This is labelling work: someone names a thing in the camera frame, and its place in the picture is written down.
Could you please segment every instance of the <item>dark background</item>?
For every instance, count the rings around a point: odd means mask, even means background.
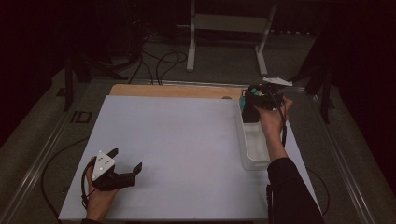
[[[3,120],[0,145],[50,87],[52,76],[64,67],[66,42],[75,43],[97,60],[109,60],[108,43],[116,32],[111,31],[112,24],[123,23],[124,19],[117,13],[121,1],[112,1],[114,7],[103,7],[104,2],[0,2]],[[151,29],[175,37],[176,24],[190,22],[190,1],[144,2],[140,16]],[[249,6],[263,4],[262,1],[225,1],[226,5],[213,2],[203,0],[197,9],[260,16],[260,11],[254,9],[258,7]],[[97,8],[109,11],[102,10],[99,18]],[[279,35],[285,31],[317,35],[321,31],[304,66],[325,64],[331,69],[332,83],[339,88],[393,192],[396,192],[392,174],[396,170],[395,9],[390,0],[282,3],[273,23]],[[103,22],[105,32],[100,28]]]

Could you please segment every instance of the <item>white metal stand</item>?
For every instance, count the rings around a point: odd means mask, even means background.
[[[236,17],[223,15],[208,15],[195,13],[195,0],[191,0],[191,28],[190,28],[190,47],[189,57],[187,60],[187,71],[194,70],[195,57],[195,30],[222,30],[222,31],[237,31],[237,32],[251,32],[261,33],[262,42],[256,46],[257,62],[259,64],[260,74],[266,75],[267,68],[265,60],[262,56],[262,51],[267,41],[270,32],[272,20],[276,12],[276,5],[272,6],[271,12],[267,18],[252,18],[252,17]]]

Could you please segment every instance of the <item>person's left hand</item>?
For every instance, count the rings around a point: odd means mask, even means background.
[[[87,219],[103,222],[107,212],[110,210],[111,204],[117,195],[118,189],[111,191],[101,191],[92,185],[92,172],[91,166],[87,170],[88,193],[91,193],[88,200]]]

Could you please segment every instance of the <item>gray carpet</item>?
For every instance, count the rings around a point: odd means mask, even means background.
[[[154,39],[147,44],[146,48],[150,49],[146,49],[146,51],[158,57],[168,51],[157,48],[171,48],[187,53],[188,45],[185,44],[185,41],[180,41],[180,43],[163,43],[160,41],[159,43],[159,40]],[[314,38],[304,35],[271,35],[264,51],[269,76],[280,76],[287,79],[296,75],[314,40]],[[227,44],[214,46],[214,43],[209,43],[207,40],[200,41],[196,51],[194,72],[187,72],[186,63],[180,63],[163,77],[164,83],[177,81],[248,85],[261,80],[251,43],[243,43],[238,46]],[[154,74],[158,60],[145,55],[144,61],[149,64],[150,70]],[[161,66],[163,67],[160,67],[160,71],[167,69],[166,65],[162,64]],[[137,64],[120,74],[130,77],[136,67]],[[148,70],[145,67],[139,70],[133,83],[139,81],[148,82]],[[73,111],[92,112],[92,120],[86,124],[67,123],[60,138],[56,141],[54,152],[89,137],[102,102],[114,83],[122,82],[103,77],[101,74],[95,74],[92,83],[87,87],[80,85],[85,91],[81,99],[76,100]],[[296,85],[304,86],[305,83],[306,80],[303,80]],[[40,99],[0,150],[0,156],[3,160],[0,164],[1,213],[11,202],[15,190],[21,184],[23,176],[37,157],[37,153],[45,146],[47,139],[51,137],[51,131],[55,128],[57,121],[61,119],[61,116],[65,116],[65,113],[62,112],[63,98],[55,96],[62,85],[63,73],[60,73],[54,78],[52,89]],[[322,211],[329,204],[326,188],[329,191],[330,204],[324,216],[326,223],[361,223],[359,213],[357,213],[349,194],[350,189],[346,186],[334,160],[331,143],[326,138],[326,133],[323,132],[323,123],[316,114],[317,109],[312,105],[312,97],[302,93],[290,93],[288,96],[294,101],[293,108],[290,111],[291,128],[306,167],[315,172],[308,173]],[[331,98],[334,108],[330,110],[330,127],[355,180],[360,186],[360,190],[372,212],[374,222],[396,223],[395,198],[377,169],[369,148],[348,114],[336,88],[332,89]],[[62,207],[67,187],[73,179],[86,144],[87,141],[83,141],[62,152],[54,159],[46,172],[45,190],[58,212]],[[316,175],[323,179],[326,188]],[[19,215],[13,219],[12,223],[56,222],[41,195],[39,180],[33,187],[32,192],[26,195],[25,200],[25,203],[21,203]]]

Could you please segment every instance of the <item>person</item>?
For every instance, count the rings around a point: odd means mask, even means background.
[[[284,97],[284,104],[280,107],[288,119],[288,111],[292,100]],[[323,217],[317,204],[309,193],[297,167],[283,147],[280,133],[283,128],[282,118],[278,111],[269,111],[256,107],[260,113],[260,124],[266,138],[266,144],[270,157],[270,165],[267,168],[270,185],[267,187],[268,216],[269,222],[289,223],[324,223]],[[87,172],[89,192],[94,190],[92,186],[92,168]],[[83,224],[100,224],[116,197],[117,190],[100,191],[94,190],[89,197],[87,216],[82,220]]]

